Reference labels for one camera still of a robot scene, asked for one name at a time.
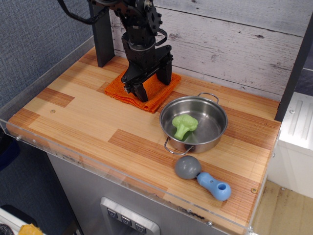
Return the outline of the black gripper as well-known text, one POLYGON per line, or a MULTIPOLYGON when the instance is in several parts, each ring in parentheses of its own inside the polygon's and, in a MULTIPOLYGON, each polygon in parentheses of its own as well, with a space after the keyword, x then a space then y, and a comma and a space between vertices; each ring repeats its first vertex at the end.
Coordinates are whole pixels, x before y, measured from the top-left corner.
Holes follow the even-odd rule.
POLYGON ((147 102, 148 97, 143 83, 156 74, 158 80, 164 85, 169 85, 172 79, 172 47, 165 45, 156 48, 155 44, 147 48, 131 44, 128 33, 122 36, 129 67, 122 76, 122 83, 126 88, 131 88, 131 93, 141 102, 147 102))

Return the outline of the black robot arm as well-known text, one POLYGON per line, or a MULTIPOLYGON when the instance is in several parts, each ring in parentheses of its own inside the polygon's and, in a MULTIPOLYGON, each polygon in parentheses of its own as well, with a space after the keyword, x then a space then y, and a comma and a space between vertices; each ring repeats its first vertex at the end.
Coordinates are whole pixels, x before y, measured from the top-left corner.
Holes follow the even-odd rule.
POLYGON ((154 74, 169 85, 172 77, 172 47, 160 28, 161 14, 151 0, 93 0, 92 4, 113 10, 125 28, 122 43, 129 67, 121 81, 127 93, 148 101, 143 83, 154 74))

